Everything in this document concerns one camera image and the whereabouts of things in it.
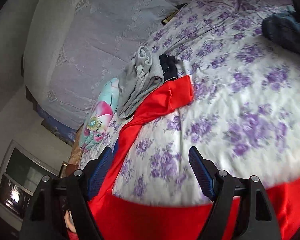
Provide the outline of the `red track pants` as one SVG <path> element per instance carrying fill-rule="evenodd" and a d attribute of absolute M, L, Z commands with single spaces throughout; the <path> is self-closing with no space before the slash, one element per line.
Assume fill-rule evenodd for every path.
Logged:
<path fill-rule="evenodd" d="M 281 239 L 300 228 L 300 78 L 231 77 L 208 89 L 188 76 L 163 85 L 125 126 L 90 211 L 104 239 L 196 239 L 212 208 L 188 152 L 265 184 Z"/>

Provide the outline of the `brown pillow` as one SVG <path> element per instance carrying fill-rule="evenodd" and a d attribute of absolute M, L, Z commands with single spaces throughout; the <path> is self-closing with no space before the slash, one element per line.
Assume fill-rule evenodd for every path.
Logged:
<path fill-rule="evenodd" d="M 70 159 L 69 159 L 66 169 L 65 169 L 66 177 L 71 175 L 75 170 L 78 169 L 79 163 L 81 161 L 82 150 L 79 147 L 79 139 L 81 136 L 82 128 L 83 128 L 83 125 L 76 132 L 75 142 L 72 146 Z"/>

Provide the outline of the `window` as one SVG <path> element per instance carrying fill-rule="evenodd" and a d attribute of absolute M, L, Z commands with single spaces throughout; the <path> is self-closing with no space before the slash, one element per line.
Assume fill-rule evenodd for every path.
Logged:
<path fill-rule="evenodd" d="M 22 221 L 43 176 L 52 179 L 59 172 L 12 140 L 0 167 L 0 206 Z"/>

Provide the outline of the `blue patterned cloth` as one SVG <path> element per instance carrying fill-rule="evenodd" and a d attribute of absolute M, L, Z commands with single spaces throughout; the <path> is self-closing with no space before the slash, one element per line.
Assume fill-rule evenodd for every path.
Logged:
<path fill-rule="evenodd" d="M 54 119 L 40 106 L 37 106 L 37 113 L 43 119 L 41 125 L 46 128 L 50 133 L 56 136 L 69 146 L 73 146 L 76 138 L 76 130 L 65 126 L 61 122 Z"/>

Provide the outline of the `folded floral teal blanket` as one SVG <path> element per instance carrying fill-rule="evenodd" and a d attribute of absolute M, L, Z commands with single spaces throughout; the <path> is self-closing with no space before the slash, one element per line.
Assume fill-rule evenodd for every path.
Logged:
<path fill-rule="evenodd" d="M 88 114 L 79 137 L 79 147 L 88 152 L 102 140 L 117 109 L 119 100 L 119 80 L 113 78 L 102 88 Z"/>

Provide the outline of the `purple floral bed sheet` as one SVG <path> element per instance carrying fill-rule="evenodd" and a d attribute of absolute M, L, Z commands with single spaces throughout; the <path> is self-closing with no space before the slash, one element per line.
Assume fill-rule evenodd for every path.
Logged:
<path fill-rule="evenodd" d="M 147 41 L 176 57 L 193 101 L 140 129 L 111 194 L 147 205 L 205 204 L 188 153 L 264 187 L 300 177 L 300 56 L 262 35 L 291 0 L 192 0 Z"/>

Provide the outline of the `folded grey garment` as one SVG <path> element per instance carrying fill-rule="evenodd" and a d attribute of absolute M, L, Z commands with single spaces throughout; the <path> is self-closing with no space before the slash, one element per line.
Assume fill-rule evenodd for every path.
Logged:
<path fill-rule="evenodd" d="M 143 100 L 164 83 L 159 58 L 146 46 L 140 46 L 119 78 L 117 116 L 134 114 Z"/>

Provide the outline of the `folded black garment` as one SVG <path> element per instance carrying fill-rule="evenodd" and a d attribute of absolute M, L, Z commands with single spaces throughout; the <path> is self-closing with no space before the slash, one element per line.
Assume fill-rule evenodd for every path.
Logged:
<path fill-rule="evenodd" d="M 164 81 L 172 81 L 178 78 L 178 70 L 176 67 L 177 61 L 175 56 L 167 56 L 162 54 L 159 56 L 160 65 L 162 67 L 162 73 Z"/>

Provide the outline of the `white lace headboard cover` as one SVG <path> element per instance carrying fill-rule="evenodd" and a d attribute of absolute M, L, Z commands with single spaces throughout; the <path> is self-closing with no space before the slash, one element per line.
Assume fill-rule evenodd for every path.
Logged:
<path fill-rule="evenodd" d="M 39 0 L 24 52 L 25 83 L 65 126 L 84 122 L 161 21 L 190 0 Z"/>

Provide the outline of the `dark blue garment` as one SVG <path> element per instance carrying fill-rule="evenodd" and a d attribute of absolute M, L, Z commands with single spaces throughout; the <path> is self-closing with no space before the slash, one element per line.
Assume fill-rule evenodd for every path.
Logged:
<path fill-rule="evenodd" d="M 282 48 L 300 55 L 300 20 L 295 12 L 286 11 L 265 18 L 262 34 Z"/>

